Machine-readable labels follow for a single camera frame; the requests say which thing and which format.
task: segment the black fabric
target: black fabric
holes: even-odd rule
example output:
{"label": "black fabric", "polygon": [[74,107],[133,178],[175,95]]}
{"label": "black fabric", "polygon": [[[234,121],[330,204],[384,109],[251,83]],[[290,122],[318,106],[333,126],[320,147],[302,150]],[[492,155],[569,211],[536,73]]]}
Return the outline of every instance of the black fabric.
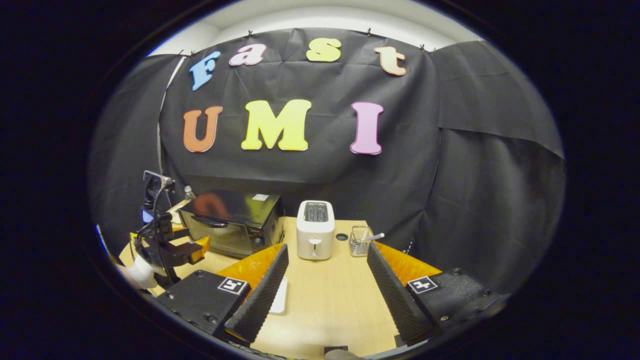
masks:
{"label": "black fabric", "polygon": [[[141,225],[144,170],[159,171],[157,122],[179,56],[146,58],[110,98],[93,135],[88,157],[89,201],[107,248],[119,254],[128,233]],[[166,207],[166,197],[158,205]]]}
{"label": "black fabric", "polygon": [[[310,62],[308,43],[320,37],[341,41],[333,63]],[[229,59],[246,44],[265,44],[264,60],[231,67]],[[394,46],[406,56],[407,75],[397,77],[380,67],[374,47]],[[220,51],[212,79],[192,91],[189,69]],[[292,99],[312,103],[305,121],[306,151],[282,151],[263,145],[259,151],[240,146],[247,130],[250,101],[267,101],[275,115]],[[353,154],[356,113],[351,104],[381,104],[376,156]],[[285,212],[295,216],[300,202],[331,202],[338,219],[364,219],[385,242],[406,248],[435,174],[439,131],[435,69],[429,56],[408,44],[341,29],[287,29],[238,38],[195,54],[176,73],[161,114],[161,139],[168,161],[196,194],[221,188],[282,196]],[[192,153],[182,141],[183,115],[222,106],[216,140],[206,152]]]}
{"label": "black fabric", "polygon": [[[337,61],[307,60],[308,43],[319,37],[342,42]],[[240,47],[256,43],[267,46],[264,60],[228,64]],[[405,55],[399,64],[406,75],[381,68],[373,48],[384,45]],[[212,79],[193,91],[189,69],[213,51],[221,56]],[[157,121],[165,174],[178,180],[173,200],[186,184],[196,194],[211,189],[278,194],[289,216],[303,200],[326,200],[337,219],[366,220],[374,232],[385,233],[387,245],[409,248],[438,268],[462,267],[501,292],[522,284],[552,239],[566,181],[556,125],[526,75],[486,42],[423,53],[356,31],[269,31],[187,57],[158,113],[178,59],[143,61],[125,80],[136,92],[115,97],[98,129],[110,135],[100,134],[103,140],[94,147],[110,155],[94,155],[102,163],[92,167],[109,174],[102,180],[109,182],[93,184],[92,206],[116,253],[126,244],[126,232],[139,224],[141,173],[157,169]],[[305,120],[308,149],[243,150],[245,105],[265,100],[278,115],[292,99],[312,103]],[[349,150],[356,101],[385,109],[378,123],[379,155]],[[183,115],[211,106],[223,107],[215,143],[208,151],[190,152],[182,140]],[[123,125],[105,127],[105,121],[116,124],[116,119]],[[205,125],[203,114],[198,138]],[[118,149],[105,152],[108,145]]]}
{"label": "black fabric", "polygon": [[491,289],[512,292],[550,245],[565,182],[564,161],[536,143],[443,129],[416,253],[437,268],[461,267]]}
{"label": "black fabric", "polygon": [[551,111],[529,78],[486,42],[433,52],[438,69],[438,126],[537,142],[564,158]]}

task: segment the pink letter i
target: pink letter i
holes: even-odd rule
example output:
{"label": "pink letter i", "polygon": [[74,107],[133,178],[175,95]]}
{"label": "pink letter i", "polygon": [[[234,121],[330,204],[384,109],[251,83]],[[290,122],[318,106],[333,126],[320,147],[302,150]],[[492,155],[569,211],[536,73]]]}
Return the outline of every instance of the pink letter i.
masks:
{"label": "pink letter i", "polygon": [[351,107],[358,114],[356,141],[349,147],[355,154],[376,155],[382,152],[378,144],[378,115],[385,109],[373,102],[354,102]]}

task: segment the wire basket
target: wire basket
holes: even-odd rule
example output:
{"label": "wire basket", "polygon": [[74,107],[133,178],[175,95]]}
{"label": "wire basket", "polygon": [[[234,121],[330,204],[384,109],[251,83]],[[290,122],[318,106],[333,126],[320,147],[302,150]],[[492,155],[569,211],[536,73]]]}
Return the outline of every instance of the wire basket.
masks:
{"label": "wire basket", "polygon": [[371,236],[373,236],[373,232],[368,226],[352,227],[351,236],[349,237],[351,256],[366,256],[369,252],[369,244],[371,244],[371,241],[366,241],[366,239]]}

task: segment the foam pad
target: foam pad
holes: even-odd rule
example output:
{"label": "foam pad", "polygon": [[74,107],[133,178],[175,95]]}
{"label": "foam pad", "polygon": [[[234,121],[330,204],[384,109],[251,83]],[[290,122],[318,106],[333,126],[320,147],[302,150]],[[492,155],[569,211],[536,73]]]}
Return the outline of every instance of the foam pad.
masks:
{"label": "foam pad", "polygon": [[233,316],[225,323],[226,332],[243,342],[253,343],[264,324],[280,282],[289,266],[289,251],[284,244],[274,258],[269,270],[253,293]]}
{"label": "foam pad", "polygon": [[402,340],[409,342],[427,336],[433,323],[416,305],[377,247],[369,247],[367,264]]}

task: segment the toaster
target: toaster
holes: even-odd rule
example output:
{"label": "toaster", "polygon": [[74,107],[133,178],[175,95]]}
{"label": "toaster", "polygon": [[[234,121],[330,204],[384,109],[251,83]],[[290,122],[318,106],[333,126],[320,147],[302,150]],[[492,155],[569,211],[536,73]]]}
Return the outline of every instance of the toaster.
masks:
{"label": "toaster", "polygon": [[303,201],[298,209],[296,225],[299,257],[309,260],[331,257],[335,219],[329,202]]}

